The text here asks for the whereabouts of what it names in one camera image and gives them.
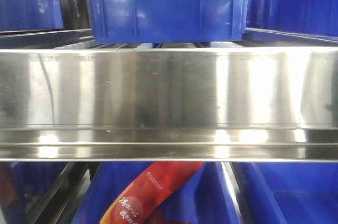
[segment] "blue storage crate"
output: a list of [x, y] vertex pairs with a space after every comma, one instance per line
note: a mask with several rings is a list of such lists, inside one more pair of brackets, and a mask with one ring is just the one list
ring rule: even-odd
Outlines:
[[45, 194], [64, 166], [65, 162], [23, 163], [25, 194]]
[[16, 183], [17, 192], [19, 194], [19, 197], [20, 197], [23, 205], [25, 205], [25, 203], [26, 203], [25, 192], [24, 192], [25, 182], [24, 182], [24, 178], [23, 178], [22, 164], [23, 164], [22, 162], [12, 162], [11, 163], [11, 169], [12, 169], [14, 180], [15, 180], [15, 183]]
[[[97, 224], [123, 190], [151, 163], [106, 162], [98, 169], [72, 224]], [[159, 207], [164, 219], [193, 224], [239, 224], [221, 163], [207, 163]]]
[[0, 31], [61, 28], [59, 0], [0, 0]]
[[247, 0], [90, 0], [99, 43], [241, 40]]
[[338, 0], [250, 0], [248, 26], [338, 36]]
[[337, 163], [236, 165], [257, 224], [338, 223]]

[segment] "metal rack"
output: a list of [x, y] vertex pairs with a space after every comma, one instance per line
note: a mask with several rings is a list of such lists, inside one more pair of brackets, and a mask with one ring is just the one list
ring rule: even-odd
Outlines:
[[[61, 5], [70, 30], [0, 33], [3, 187], [15, 195], [8, 161], [82, 162], [63, 169], [28, 218], [19, 203], [1, 205], [3, 223], [69, 223], [88, 187], [85, 161], [338, 160], [338, 39], [247, 29], [219, 48], [69, 50], [60, 47], [94, 37], [71, 30], [90, 26], [86, 0]], [[252, 223], [229, 163], [224, 176], [239, 219]]]

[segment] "metal shelf rail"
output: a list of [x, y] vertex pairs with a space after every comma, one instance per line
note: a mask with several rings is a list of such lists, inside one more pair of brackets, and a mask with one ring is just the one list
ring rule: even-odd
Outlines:
[[338, 160], [336, 41], [252, 40], [0, 50], [0, 160]]

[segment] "red snack packaging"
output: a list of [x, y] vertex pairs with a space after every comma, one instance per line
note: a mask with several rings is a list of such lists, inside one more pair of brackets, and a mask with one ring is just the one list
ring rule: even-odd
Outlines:
[[154, 162], [112, 203], [100, 224], [143, 224], [202, 165], [203, 162]]
[[144, 224], [191, 224], [187, 222], [168, 221], [163, 219], [164, 212], [155, 210], [144, 222]]

